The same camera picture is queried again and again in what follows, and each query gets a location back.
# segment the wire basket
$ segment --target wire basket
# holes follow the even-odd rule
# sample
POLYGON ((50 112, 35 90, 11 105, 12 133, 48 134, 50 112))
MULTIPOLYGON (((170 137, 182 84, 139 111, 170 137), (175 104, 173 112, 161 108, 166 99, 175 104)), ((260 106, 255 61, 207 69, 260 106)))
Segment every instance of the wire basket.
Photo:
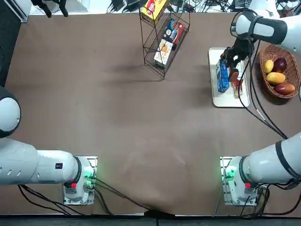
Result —
POLYGON ((300 74, 299 74, 298 66, 296 64, 296 60, 295 60, 295 57, 293 56, 293 54, 287 52, 286 50, 284 50, 278 46, 269 44, 269 45, 265 46, 260 52, 260 69, 261 69, 261 74, 262 74, 265 86, 271 95, 273 95, 275 97, 283 98, 283 99, 290 99, 298 94, 299 85, 300 85, 300 74), (286 64, 287 64, 286 69, 283 72, 283 74, 285 75, 285 82, 288 82, 288 83, 292 84, 293 86, 295 86, 295 90, 288 95, 282 95, 282 94, 277 93, 274 90, 274 87, 269 84, 269 82, 267 80, 267 75, 264 71, 264 63, 267 60, 275 61, 276 59, 278 59, 280 57, 283 57, 286 60, 286 64))

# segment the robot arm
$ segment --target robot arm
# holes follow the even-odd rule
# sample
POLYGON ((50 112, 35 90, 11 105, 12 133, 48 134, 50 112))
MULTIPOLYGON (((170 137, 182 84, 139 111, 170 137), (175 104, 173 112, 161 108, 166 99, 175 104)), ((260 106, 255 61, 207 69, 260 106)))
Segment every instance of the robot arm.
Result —
MULTIPOLYGON (((245 11, 236 22, 236 33, 241 40, 247 39, 249 27, 256 15, 245 11)), ((301 16, 289 16, 280 19, 261 17, 257 20, 252 37, 287 49, 301 55, 301 16)))
POLYGON ((230 68, 229 78, 238 76, 237 63, 249 55, 248 35, 301 55, 301 16, 279 18, 274 0, 253 0, 249 11, 243 11, 236 23, 231 25, 237 39, 233 47, 227 47, 221 60, 227 61, 230 68))
POLYGON ((67 204, 93 204, 84 188, 95 176, 89 160, 58 150, 36 150, 7 136, 18 127, 21 109, 16 98, 0 87, 0 185, 64 184, 67 204))
POLYGON ((48 8, 47 4, 45 3, 45 1, 53 1, 56 4, 58 4, 62 14, 64 15, 64 17, 68 17, 68 11, 66 10, 66 7, 65 7, 66 0, 44 0, 44 1, 42 1, 42 0, 31 0, 31 1, 32 1, 32 4, 34 6, 40 7, 45 12, 45 14, 47 15, 48 18, 50 18, 52 16, 52 13, 49 10, 49 8, 48 8))
MULTIPOLYGON (((241 13, 232 31, 237 33, 237 39, 233 47, 228 47, 221 55, 221 60, 227 60, 230 71, 235 70, 240 60, 245 60, 249 55, 249 35, 254 41, 262 40, 301 55, 301 16, 279 18, 279 15, 271 16, 271 11, 277 13, 275 3, 268 9, 270 0, 253 0, 251 10, 241 13)), ((233 205, 252 205, 257 196, 254 188, 262 183, 276 184, 293 181, 298 184, 301 181, 300 161, 301 133, 276 142, 261 150, 252 152, 248 156, 234 157, 226 171, 231 170, 228 178, 230 194, 233 205)))

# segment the cardboard box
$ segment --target cardboard box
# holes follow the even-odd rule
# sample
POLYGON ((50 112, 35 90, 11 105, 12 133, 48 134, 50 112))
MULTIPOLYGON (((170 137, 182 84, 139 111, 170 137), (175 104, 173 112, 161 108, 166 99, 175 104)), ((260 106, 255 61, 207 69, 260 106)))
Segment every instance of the cardboard box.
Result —
POLYGON ((171 19, 164 30, 163 39, 171 42, 173 44, 173 49, 175 49, 183 30, 183 24, 177 22, 175 19, 171 19))
POLYGON ((156 52, 154 57, 154 62, 162 67, 166 67, 172 47, 172 43, 161 39, 158 52, 156 52))
POLYGON ((152 25, 156 25, 168 6, 168 0, 148 0, 142 8, 141 16, 152 25))
POLYGON ((217 89, 220 93, 226 92, 229 88, 229 72, 226 62, 219 60, 216 64, 217 89))

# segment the blue carton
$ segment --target blue carton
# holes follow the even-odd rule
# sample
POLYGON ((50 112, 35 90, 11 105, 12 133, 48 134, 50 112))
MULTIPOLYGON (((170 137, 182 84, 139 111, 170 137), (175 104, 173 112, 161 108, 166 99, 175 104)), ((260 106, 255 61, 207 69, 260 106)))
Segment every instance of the blue carton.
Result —
POLYGON ((217 88, 220 93, 224 93, 229 88, 229 74, 226 68, 226 60, 219 60, 216 65, 217 88))

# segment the brown tablecloth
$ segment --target brown tablecloth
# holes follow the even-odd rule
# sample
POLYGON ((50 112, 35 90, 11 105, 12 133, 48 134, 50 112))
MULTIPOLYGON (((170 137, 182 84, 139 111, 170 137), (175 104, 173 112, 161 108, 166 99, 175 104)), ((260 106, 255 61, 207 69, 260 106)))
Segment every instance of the brown tablecloth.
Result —
MULTIPOLYGON (((233 16, 191 15, 190 32, 164 81, 143 66, 138 14, 30 16, 6 84, 22 107, 12 138, 37 149, 97 155, 99 176, 142 204, 173 214, 213 214, 220 156, 246 155, 280 139, 246 110, 212 105, 208 50, 233 45, 233 16)), ((299 99, 276 105, 256 86, 274 122, 288 136, 298 133, 299 99)), ((32 187, 63 199, 60 185, 32 187)), ((0 189, 0 213, 52 213, 28 204, 16 186, 0 189)), ((299 192, 272 189, 267 211, 290 209, 299 192)), ((103 194, 113 213, 143 211, 103 194)), ((104 213, 99 202, 78 209, 104 213)), ((239 212, 221 199, 218 215, 239 212)))

